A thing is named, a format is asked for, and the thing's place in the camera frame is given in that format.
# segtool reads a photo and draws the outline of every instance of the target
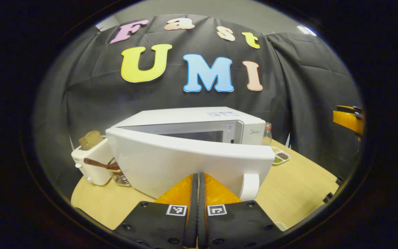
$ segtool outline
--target wooden table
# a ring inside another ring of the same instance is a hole
[[[272,221],[290,228],[323,205],[329,192],[336,192],[337,177],[281,143],[273,140],[271,145],[286,151],[291,158],[271,167],[256,201]],[[82,177],[73,191],[71,204],[115,229],[139,201],[154,200],[132,187],[117,186],[112,180],[97,186]]]

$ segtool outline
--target white microwave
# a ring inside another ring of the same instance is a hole
[[[158,198],[205,172],[241,200],[254,200],[274,161],[261,145],[265,121],[228,107],[142,111],[106,130],[131,186]]]

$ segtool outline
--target blue letter m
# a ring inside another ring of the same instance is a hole
[[[234,87],[231,85],[231,76],[229,73],[229,65],[232,61],[225,57],[218,57],[211,68],[208,67],[202,55],[187,54],[183,59],[188,63],[188,81],[183,86],[186,92],[199,92],[202,90],[198,83],[198,76],[207,91],[211,90],[216,77],[218,83],[215,85],[215,90],[218,92],[232,92]]]

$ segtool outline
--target spice tray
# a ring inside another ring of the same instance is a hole
[[[288,153],[279,149],[278,147],[271,146],[271,149],[273,150],[274,154],[276,155],[273,165],[282,164],[291,158],[291,156]]]

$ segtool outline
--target foam letter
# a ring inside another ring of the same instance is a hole
[[[192,20],[190,18],[176,18],[171,19],[167,22],[164,30],[177,30],[177,29],[191,29],[195,26],[191,24]]]
[[[216,30],[218,30],[218,35],[222,39],[225,39],[225,40],[231,41],[231,42],[236,39],[234,37],[234,35],[232,35],[233,31],[227,27],[218,26],[218,27],[216,27]]]
[[[110,44],[114,44],[120,41],[124,41],[127,40],[128,38],[130,38],[130,35],[128,34],[128,32],[136,33],[139,28],[141,27],[141,25],[146,25],[148,23],[148,20],[142,20],[139,22],[132,22],[130,24],[125,24],[122,25],[119,29],[119,32],[117,33],[116,37],[110,41]]]
[[[252,33],[250,32],[243,32],[242,35],[245,35],[245,40],[247,41],[248,45],[250,45],[251,47],[260,48],[259,44],[256,44],[255,40],[257,41],[257,37],[254,36]]]
[[[167,52],[170,44],[158,44],[151,47],[155,51],[154,65],[151,69],[139,70],[139,57],[145,51],[145,47],[133,47],[122,51],[124,60],[121,66],[121,76],[128,82],[144,82],[156,79],[164,73],[167,66]]]
[[[232,61],[225,57],[218,57],[211,68],[208,67],[202,55],[187,54],[183,59],[188,63],[188,81],[183,86],[186,92],[199,92],[202,90],[198,83],[198,76],[207,91],[211,90],[215,79],[218,78],[218,83],[215,85],[215,90],[218,92],[232,92],[234,87],[231,85],[231,76],[229,73],[229,66]]]
[[[259,82],[259,73],[257,72],[257,68],[259,67],[259,65],[255,62],[250,62],[250,61],[243,61],[242,64],[244,64],[247,67],[247,73],[248,73],[247,88],[251,91],[262,91],[264,87]]]

